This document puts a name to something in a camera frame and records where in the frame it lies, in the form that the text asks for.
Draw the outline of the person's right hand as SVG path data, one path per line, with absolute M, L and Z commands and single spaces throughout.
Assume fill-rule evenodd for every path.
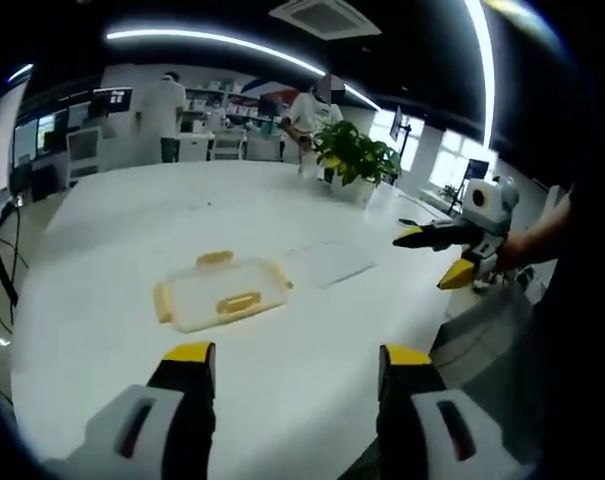
M 500 273 L 527 265 L 531 257 L 531 239 L 527 232 L 510 232 L 497 250 L 496 270 Z

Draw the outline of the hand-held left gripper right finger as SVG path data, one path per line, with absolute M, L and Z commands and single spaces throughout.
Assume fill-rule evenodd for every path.
M 399 344 L 379 350 L 377 440 L 382 479 L 524 479 L 502 429 L 431 358 Z

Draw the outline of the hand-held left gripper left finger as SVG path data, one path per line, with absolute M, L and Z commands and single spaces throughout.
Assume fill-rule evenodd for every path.
M 144 385 L 131 385 L 86 424 L 66 479 L 206 479 L 216 427 L 216 345 L 179 345 Z

